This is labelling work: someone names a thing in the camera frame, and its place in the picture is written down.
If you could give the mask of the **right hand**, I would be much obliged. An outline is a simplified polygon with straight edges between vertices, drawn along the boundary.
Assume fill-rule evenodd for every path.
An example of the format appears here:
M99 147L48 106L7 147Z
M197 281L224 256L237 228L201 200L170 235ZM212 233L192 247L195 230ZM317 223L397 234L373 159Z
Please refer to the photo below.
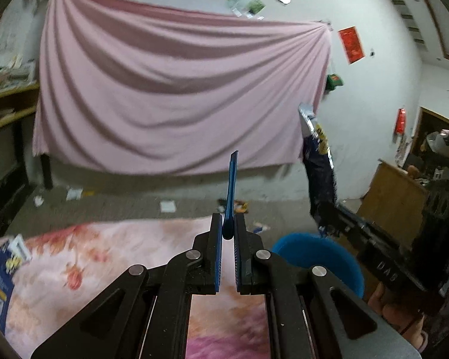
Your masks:
M434 339L439 335L440 316L429 318L389 299L387 288L378 283L367 305L393 327L420 354L430 356Z

